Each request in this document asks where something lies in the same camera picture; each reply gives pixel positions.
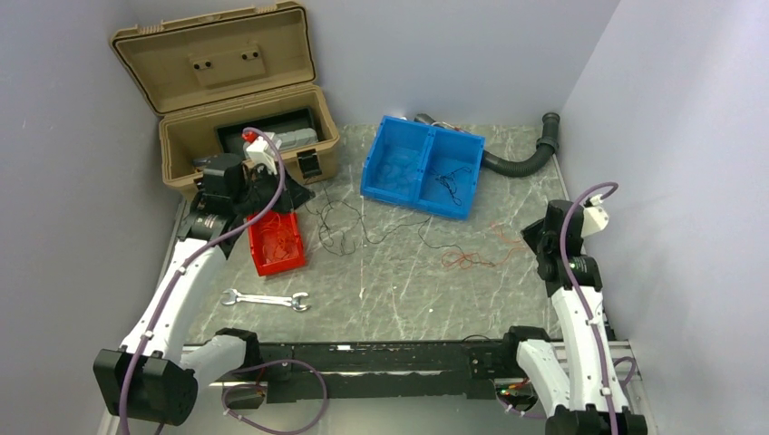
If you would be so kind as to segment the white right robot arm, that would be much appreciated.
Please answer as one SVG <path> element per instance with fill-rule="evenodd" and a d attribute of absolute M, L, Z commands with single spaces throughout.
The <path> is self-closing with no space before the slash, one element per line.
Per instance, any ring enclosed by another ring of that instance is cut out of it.
<path fill-rule="evenodd" d="M 500 351 L 502 369 L 525 373 L 545 411 L 548 434 L 646 434 L 634 413 L 610 355 L 602 278 L 597 261 L 583 253 L 585 237 L 609 221 L 596 195 L 578 204 L 549 202 L 544 218 L 521 232 L 535 254 L 538 275 L 560 322 L 566 368 L 541 328 L 513 326 Z"/>

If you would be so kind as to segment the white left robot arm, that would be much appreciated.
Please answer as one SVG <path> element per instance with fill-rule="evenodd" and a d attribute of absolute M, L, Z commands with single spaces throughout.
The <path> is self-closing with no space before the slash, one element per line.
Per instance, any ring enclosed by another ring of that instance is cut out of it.
<path fill-rule="evenodd" d="M 180 426 L 202 387 L 228 373 L 240 381 L 258 373 L 264 360 L 253 332 L 224 328 L 192 353 L 183 347 L 205 292 L 239 237 L 269 212 L 293 210 L 296 191 L 301 200 L 310 195 L 280 154 L 267 156 L 269 164 L 254 167 L 230 153 L 209 160 L 149 305 L 117 349 L 97 354 L 93 373 L 120 434 L 130 433 L 131 419 L 160 429 Z"/>

